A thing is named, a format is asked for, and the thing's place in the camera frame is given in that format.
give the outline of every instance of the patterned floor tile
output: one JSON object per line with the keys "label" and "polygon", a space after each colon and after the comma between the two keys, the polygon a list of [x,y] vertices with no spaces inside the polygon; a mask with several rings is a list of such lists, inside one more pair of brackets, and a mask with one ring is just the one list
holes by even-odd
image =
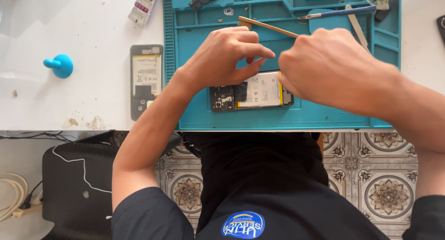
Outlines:
{"label": "patterned floor tile", "polygon": [[156,175],[156,180],[158,181],[158,184],[161,183],[161,176],[160,176],[160,172],[159,172],[159,164],[156,163],[156,166],[154,167],[154,173]]}
{"label": "patterned floor tile", "polygon": [[382,230],[383,234],[389,237],[390,240],[403,240],[402,234],[405,231],[392,231],[392,230]]}
{"label": "patterned floor tile", "polygon": [[200,164],[159,165],[161,189],[182,210],[196,232],[201,214],[203,175]]}
{"label": "patterned floor tile", "polygon": [[381,230],[409,227],[417,164],[352,164],[353,204]]}
{"label": "patterned floor tile", "polygon": [[323,163],[350,163],[351,133],[323,132]]}
{"label": "patterned floor tile", "polygon": [[164,156],[159,158],[160,164],[201,164],[201,160],[195,157],[181,143]]}
{"label": "patterned floor tile", "polygon": [[352,133],[352,162],[356,163],[417,163],[412,144],[397,132]]}
{"label": "patterned floor tile", "polygon": [[324,164],[329,177],[329,188],[351,202],[351,169],[347,164]]}

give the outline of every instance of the phone battery label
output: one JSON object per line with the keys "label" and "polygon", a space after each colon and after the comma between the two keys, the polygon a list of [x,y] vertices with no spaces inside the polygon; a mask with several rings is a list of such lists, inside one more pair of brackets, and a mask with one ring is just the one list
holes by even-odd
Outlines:
{"label": "phone battery label", "polygon": [[161,93],[160,55],[133,56],[133,96],[136,85],[151,86],[151,93],[155,96]]}

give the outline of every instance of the cable bundle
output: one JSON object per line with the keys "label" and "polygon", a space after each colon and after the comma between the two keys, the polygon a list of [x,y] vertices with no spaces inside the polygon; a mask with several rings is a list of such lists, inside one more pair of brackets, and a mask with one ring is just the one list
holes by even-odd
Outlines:
{"label": "cable bundle", "polygon": [[7,182],[8,184],[12,185],[15,192],[16,197],[14,199],[14,202],[7,207],[5,212],[0,212],[0,222],[4,221],[11,217],[12,213],[20,207],[20,205],[25,201],[26,196],[28,194],[28,182],[26,182],[26,179],[22,177],[21,175],[10,173],[10,172],[0,172],[0,175],[5,176],[5,178],[0,178],[0,181]]}

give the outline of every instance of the phone battery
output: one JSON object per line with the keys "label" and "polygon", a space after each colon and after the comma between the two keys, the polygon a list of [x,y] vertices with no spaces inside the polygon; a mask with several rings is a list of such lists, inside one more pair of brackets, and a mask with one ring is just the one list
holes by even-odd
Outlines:
{"label": "phone battery", "polygon": [[237,102],[238,108],[279,106],[283,104],[283,88],[278,80],[278,72],[259,73],[247,82],[246,101]]}
{"label": "phone battery", "polygon": [[161,80],[160,55],[133,56],[133,96],[136,95],[138,85],[149,85],[151,94],[158,96],[162,89]]}

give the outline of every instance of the open smartphone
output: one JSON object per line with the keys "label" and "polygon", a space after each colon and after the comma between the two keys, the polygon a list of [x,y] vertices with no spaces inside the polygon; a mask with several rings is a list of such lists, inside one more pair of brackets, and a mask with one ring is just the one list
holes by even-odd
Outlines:
{"label": "open smartphone", "polygon": [[291,106],[294,96],[278,80],[280,70],[260,71],[239,85],[210,87],[212,112]]}
{"label": "open smartphone", "polygon": [[130,47],[131,119],[136,121],[164,85],[163,47],[160,44],[135,44]]}

